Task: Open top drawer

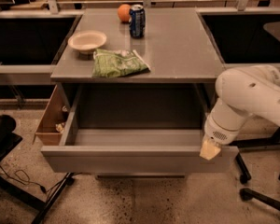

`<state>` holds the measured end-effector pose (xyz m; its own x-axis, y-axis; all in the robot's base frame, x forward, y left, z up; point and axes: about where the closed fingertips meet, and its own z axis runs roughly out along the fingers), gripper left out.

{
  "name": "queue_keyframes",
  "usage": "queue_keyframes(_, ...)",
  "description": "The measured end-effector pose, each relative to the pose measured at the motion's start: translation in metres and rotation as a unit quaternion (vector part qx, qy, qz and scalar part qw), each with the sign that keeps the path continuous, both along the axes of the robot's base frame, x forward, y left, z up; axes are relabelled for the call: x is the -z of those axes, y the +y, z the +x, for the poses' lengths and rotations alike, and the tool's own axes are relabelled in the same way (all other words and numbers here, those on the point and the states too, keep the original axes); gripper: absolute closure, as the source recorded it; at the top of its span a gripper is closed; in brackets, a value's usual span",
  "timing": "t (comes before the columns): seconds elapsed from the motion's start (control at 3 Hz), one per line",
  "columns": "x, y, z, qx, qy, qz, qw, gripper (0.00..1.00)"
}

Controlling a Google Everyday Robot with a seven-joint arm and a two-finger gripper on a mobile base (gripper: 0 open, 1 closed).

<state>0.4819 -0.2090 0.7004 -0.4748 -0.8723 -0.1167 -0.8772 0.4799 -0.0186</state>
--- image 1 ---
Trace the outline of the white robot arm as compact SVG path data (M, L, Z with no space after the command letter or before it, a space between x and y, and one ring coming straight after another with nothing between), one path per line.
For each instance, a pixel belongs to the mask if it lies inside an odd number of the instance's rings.
M204 124L202 158L210 161L216 157L253 116L280 127L280 71L276 67L227 69L217 77L215 88L217 101Z

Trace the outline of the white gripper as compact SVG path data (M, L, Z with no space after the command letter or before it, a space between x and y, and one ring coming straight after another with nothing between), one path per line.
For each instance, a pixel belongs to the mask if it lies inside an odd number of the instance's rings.
M204 134L200 156L208 161L216 157L221 151L221 145L228 145L234 141L239 131L231 131L220 127L214 115L210 113L204 124Z

